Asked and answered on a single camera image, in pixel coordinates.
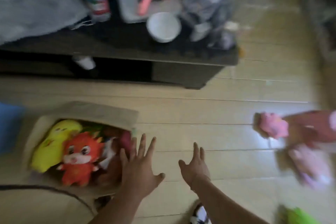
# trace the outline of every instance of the black cord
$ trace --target black cord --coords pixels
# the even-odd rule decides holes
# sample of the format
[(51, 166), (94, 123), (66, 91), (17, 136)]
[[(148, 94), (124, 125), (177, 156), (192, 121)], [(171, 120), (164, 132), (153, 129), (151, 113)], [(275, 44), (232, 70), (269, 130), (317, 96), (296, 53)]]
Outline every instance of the black cord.
[(83, 205), (85, 205), (85, 207), (87, 209), (89, 209), (90, 213), (93, 216), (95, 216), (95, 213), (93, 212), (91, 207), (84, 200), (80, 199), (75, 194), (67, 192), (66, 190), (57, 189), (57, 188), (54, 188), (54, 187), (51, 187), (51, 186), (45, 186), (45, 185), (19, 185), (19, 184), (2, 184), (2, 185), (0, 185), (0, 191), (19, 190), (19, 189), (43, 189), (43, 190), (48, 190), (48, 191), (52, 191), (52, 192), (59, 193), (59, 194), (68, 195), (68, 196), (73, 197), (73, 198), (77, 199), (78, 201), (80, 201)]

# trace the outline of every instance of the forearm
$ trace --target forearm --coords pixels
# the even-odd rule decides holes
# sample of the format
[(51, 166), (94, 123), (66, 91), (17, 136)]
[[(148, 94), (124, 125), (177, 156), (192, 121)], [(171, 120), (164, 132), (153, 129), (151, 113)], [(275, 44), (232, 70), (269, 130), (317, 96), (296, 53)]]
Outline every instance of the forearm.
[(135, 193), (120, 188), (89, 224), (131, 224), (140, 203), (141, 199)]
[(209, 179), (196, 177), (192, 189), (204, 205), (213, 224), (267, 224), (226, 196)]

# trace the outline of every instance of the plush toy nose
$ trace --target plush toy nose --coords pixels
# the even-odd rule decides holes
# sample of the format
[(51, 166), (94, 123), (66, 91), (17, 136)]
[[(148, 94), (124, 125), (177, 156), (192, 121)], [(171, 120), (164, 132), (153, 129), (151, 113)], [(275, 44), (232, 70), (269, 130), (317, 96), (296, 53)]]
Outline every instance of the plush toy nose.
[(71, 160), (70, 160), (70, 162), (71, 162), (72, 164), (75, 164), (75, 163), (77, 162), (77, 158), (72, 157)]

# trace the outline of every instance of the storage box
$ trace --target storage box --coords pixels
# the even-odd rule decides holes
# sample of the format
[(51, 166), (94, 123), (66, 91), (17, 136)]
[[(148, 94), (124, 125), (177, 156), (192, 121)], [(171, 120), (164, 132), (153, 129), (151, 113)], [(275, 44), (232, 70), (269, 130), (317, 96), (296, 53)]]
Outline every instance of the storage box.
[(26, 172), (27, 182), (30, 184), (48, 185), (64, 189), (78, 196), (91, 195), (100, 197), (114, 193), (116, 191), (115, 187), (100, 187), (97, 185), (88, 185), (86, 187), (78, 187), (77, 185), (70, 187), (62, 186), (61, 177), (63, 171), (48, 171), (44, 174), (38, 174), (31, 170), (30, 163), (32, 154), (35, 148), (44, 140), (47, 132), (58, 120), (73, 119), (91, 121), (122, 128), (131, 132), (135, 126), (137, 117), (137, 111), (79, 101), (70, 102), (44, 114), (35, 123), (23, 151), (23, 171)]

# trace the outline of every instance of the beige floor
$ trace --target beige floor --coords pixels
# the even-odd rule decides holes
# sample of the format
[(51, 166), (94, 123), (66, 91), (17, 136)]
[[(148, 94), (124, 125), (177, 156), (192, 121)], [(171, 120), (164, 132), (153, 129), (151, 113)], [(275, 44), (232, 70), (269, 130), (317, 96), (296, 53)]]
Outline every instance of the beige floor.
[[(251, 125), (256, 112), (286, 115), (326, 107), (317, 50), (298, 0), (244, 0), (236, 18), (244, 26), (240, 44), (245, 59), (235, 69), (221, 71), (202, 90), (0, 78), (0, 101), (23, 104), (28, 117), (70, 100), (138, 110), (138, 134), (157, 136), (153, 169), (165, 172), (166, 179), (142, 202), (136, 224), (184, 219), (197, 197), (183, 182), (177, 161), (191, 158), (193, 141), (206, 149), (214, 184), (270, 223), (275, 223), (281, 204), (302, 207), (321, 223), (336, 223), (334, 187), (301, 187), (282, 152), (286, 142), (264, 139)], [(2, 174), (16, 174), (19, 160), (11, 161), (2, 162)], [(19, 179), (1, 177), (2, 182)], [(2, 192), (1, 201), (3, 223), (90, 219), (75, 200), (48, 192)]]

